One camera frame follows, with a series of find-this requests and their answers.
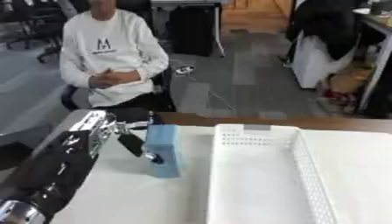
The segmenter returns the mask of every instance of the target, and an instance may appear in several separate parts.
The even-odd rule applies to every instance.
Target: blue sponge block
[[[177,146],[177,125],[150,125],[144,147],[147,151],[159,155],[164,162],[162,164],[151,163],[152,173],[161,179],[178,178],[179,150]]]

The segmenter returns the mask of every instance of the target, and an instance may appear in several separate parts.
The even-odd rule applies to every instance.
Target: white plastic basket
[[[338,224],[300,129],[215,130],[209,224]]]

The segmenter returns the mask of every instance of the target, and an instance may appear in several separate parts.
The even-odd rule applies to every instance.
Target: clasped hands
[[[138,71],[118,73],[108,69],[103,73],[98,73],[95,76],[91,76],[88,84],[91,88],[110,88],[116,85],[140,80],[141,79]]]

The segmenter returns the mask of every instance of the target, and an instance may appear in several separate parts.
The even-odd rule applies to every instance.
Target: gray carpet floor
[[[172,81],[172,96],[179,112],[209,117],[252,116],[285,119],[327,116],[316,95],[299,88],[291,70],[282,67],[278,55],[288,43],[279,35],[235,32],[223,37],[227,56],[171,55],[171,65],[192,65],[196,70]],[[38,123],[57,123],[67,111],[60,105],[65,86],[57,57],[41,65],[42,51],[22,45],[8,51],[0,46],[0,133],[21,130]],[[86,100],[79,94],[78,101]]]

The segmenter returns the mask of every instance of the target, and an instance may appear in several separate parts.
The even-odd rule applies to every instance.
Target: person
[[[145,21],[116,8],[116,0],[88,0],[90,10],[64,27],[62,79],[89,88],[96,109],[144,108],[161,111],[151,78],[169,59]]]

